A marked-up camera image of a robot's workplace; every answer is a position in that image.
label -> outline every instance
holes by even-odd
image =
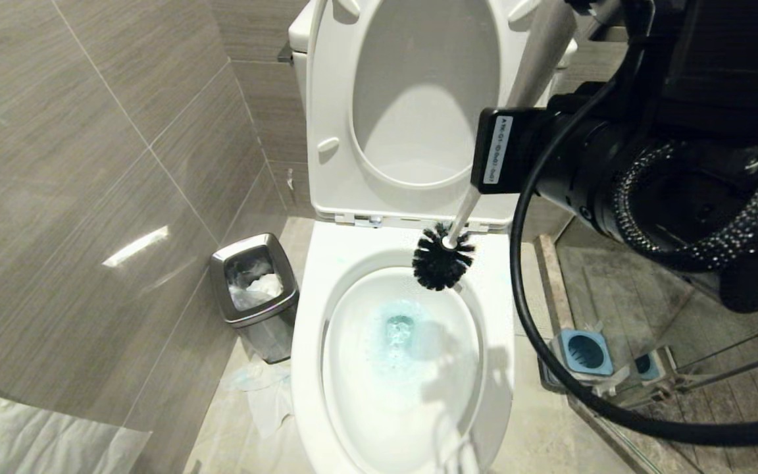
[[[487,156],[487,165],[484,167],[484,183],[487,185],[499,184],[502,161],[505,158],[505,152],[508,151],[508,138],[511,137],[511,126],[513,124],[514,117],[496,117],[493,140],[490,142],[490,153]]]

bathroom floor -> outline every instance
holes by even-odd
[[[286,249],[298,281],[312,235],[312,219],[289,218],[280,242]],[[551,336],[545,314],[542,284],[528,284],[535,318],[544,336]],[[566,397],[542,389],[536,355],[517,327],[517,389],[505,440],[490,467],[491,474],[533,472],[632,472],[631,468],[575,414]],[[249,363],[238,340],[224,375]],[[241,391],[220,384],[213,397],[198,439],[186,463],[187,473],[238,472],[241,474],[302,474],[313,472],[294,418],[289,416],[270,438],[262,440]]]

toilet brush bristles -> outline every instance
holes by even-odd
[[[449,228],[438,223],[434,230],[425,229],[417,244],[411,266],[415,268],[417,281],[427,289],[452,288],[472,265],[469,253],[476,248],[467,243],[469,234],[459,235],[454,249],[443,245],[443,238],[448,234]]]

toilet lid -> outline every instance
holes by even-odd
[[[454,217],[469,189],[478,115],[505,104],[527,38],[508,24],[518,3],[527,0],[319,4],[307,75],[319,213]],[[506,225],[515,202],[484,196],[471,220]]]

toilet bowl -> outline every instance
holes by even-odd
[[[308,51],[295,69],[307,71],[319,219],[291,377],[316,472],[476,472],[499,450],[514,388],[503,229],[517,196],[479,201],[475,262],[455,287],[421,288],[411,261],[469,187],[478,114],[505,104],[534,4],[328,0],[292,25],[292,47]]]

